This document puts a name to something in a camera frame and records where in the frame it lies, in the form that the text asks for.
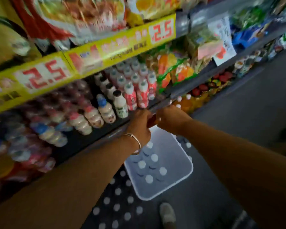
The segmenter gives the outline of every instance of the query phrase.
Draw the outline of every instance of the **silver bracelet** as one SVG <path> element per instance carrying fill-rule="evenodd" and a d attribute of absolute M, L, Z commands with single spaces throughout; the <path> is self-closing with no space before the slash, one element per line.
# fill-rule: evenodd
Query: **silver bracelet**
<path fill-rule="evenodd" d="M 126 135 L 126 136 L 134 138 L 138 142 L 138 144 L 139 144 L 139 149 L 138 150 L 140 150 L 142 148 L 140 141 L 133 134 L 131 134 L 131 133 L 124 133 L 123 135 Z"/>

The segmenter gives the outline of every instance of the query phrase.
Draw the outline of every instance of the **white dot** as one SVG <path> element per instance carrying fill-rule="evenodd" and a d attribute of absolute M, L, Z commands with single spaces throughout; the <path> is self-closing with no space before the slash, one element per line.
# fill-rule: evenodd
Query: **white dot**
<path fill-rule="evenodd" d="M 119 211 L 120 210 L 120 204 L 114 204 L 113 209 L 114 209 L 114 211 Z"/>
<path fill-rule="evenodd" d="M 150 174 L 148 174 L 148 175 L 146 175 L 146 177 L 145 177 L 145 181 L 146 181 L 148 184 L 151 184 L 151 183 L 154 181 L 154 178 L 153 178 Z"/>
<path fill-rule="evenodd" d="M 116 228 L 118 228 L 118 227 L 119 227 L 118 220 L 114 220 L 114 221 L 112 222 L 112 228 L 113 228 L 113 229 L 116 229 Z"/>
<path fill-rule="evenodd" d="M 149 141 L 147 144 L 146 144 L 146 147 L 151 149 L 153 147 L 153 143 L 151 141 Z"/>
<path fill-rule="evenodd" d="M 104 204 L 108 205 L 110 203 L 110 198 L 106 197 L 104 198 Z"/>
<path fill-rule="evenodd" d="M 133 203 L 133 197 L 132 197 L 132 196 L 129 196 L 129 197 L 127 198 L 127 202 L 128 202 L 129 204 L 132 204 L 132 203 Z"/>
<path fill-rule="evenodd" d="M 128 220 L 130 220 L 130 218 L 131 218 L 131 214 L 129 212 L 126 212 L 125 215 L 124 215 L 124 219 L 126 221 L 128 221 Z"/>
<path fill-rule="evenodd" d="M 120 188 L 117 188 L 117 189 L 115 190 L 115 194 L 116 194 L 116 195 L 120 195 L 121 193 L 122 193 L 122 191 L 121 191 Z"/>
<path fill-rule="evenodd" d="M 146 162 L 145 161 L 139 161 L 138 162 L 138 166 L 139 166 L 140 169 L 144 169 L 145 166 L 146 166 Z"/>
<path fill-rule="evenodd" d="M 131 186 L 131 181 L 130 180 L 126 181 L 126 186 L 128 186 L 128 187 Z"/>
<path fill-rule="evenodd" d="M 157 154 L 153 154 L 151 156 L 151 159 L 152 159 L 153 162 L 157 162 L 158 161 L 158 155 Z"/>
<path fill-rule="evenodd" d="M 106 228 L 106 224 L 105 223 L 100 223 L 99 229 L 105 229 L 105 228 Z"/>
<path fill-rule="evenodd" d="M 143 213 L 143 208 L 141 206 L 138 206 L 136 211 L 138 215 L 141 215 Z"/>
<path fill-rule="evenodd" d="M 160 174 L 161 174 L 162 176 L 165 176 L 166 173 L 167 173 L 167 170 L 166 170 L 164 167 L 161 167 L 161 168 L 159 169 L 159 171 L 160 171 Z"/>
<path fill-rule="evenodd" d="M 92 213 L 93 213 L 94 215 L 98 215 L 98 214 L 100 213 L 100 208 L 99 208 L 99 207 L 93 208 Z"/>

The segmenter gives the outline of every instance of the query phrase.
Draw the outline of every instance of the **hand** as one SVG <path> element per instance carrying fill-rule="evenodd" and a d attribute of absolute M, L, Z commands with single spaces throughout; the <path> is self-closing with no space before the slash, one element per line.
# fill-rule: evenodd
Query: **hand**
<path fill-rule="evenodd" d="M 182 135 L 183 126 L 193 119 L 180 108 L 170 105 L 156 113 L 157 125 L 175 135 Z"/>
<path fill-rule="evenodd" d="M 151 116 L 152 113 L 147 109 L 136 110 L 126 130 L 126 133 L 134 135 L 140 141 L 142 147 L 150 141 L 151 134 L 150 130 L 147 128 L 147 120 Z"/>

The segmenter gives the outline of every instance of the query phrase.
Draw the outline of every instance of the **shoe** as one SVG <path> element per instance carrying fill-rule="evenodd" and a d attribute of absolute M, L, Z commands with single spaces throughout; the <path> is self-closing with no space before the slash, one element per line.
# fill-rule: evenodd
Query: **shoe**
<path fill-rule="evenodd" d="M 163 224 L 176 222 L 174 209 L 167 202 L 164 202 L 160 205 L 160 216 Z"/>

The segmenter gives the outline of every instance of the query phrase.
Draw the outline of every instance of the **price sign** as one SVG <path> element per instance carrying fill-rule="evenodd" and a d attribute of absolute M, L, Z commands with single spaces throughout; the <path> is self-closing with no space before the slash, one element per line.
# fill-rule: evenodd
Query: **price sign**
<path fill-rule="evenodd" d="M 55 56 L 18 70 L 14 76 L 20 84 L 26 87 L 27 92 L 33 94 L 70 78 L 71 73 L 62 58 Z"/>
<path fill-rule="evenodd" d="M 152 44 L 160 43 L 172 37 L 175 32 L 175 21 L 173 18 L 163 20 L 155 25 L 149 26 L 149 36 Z"/>

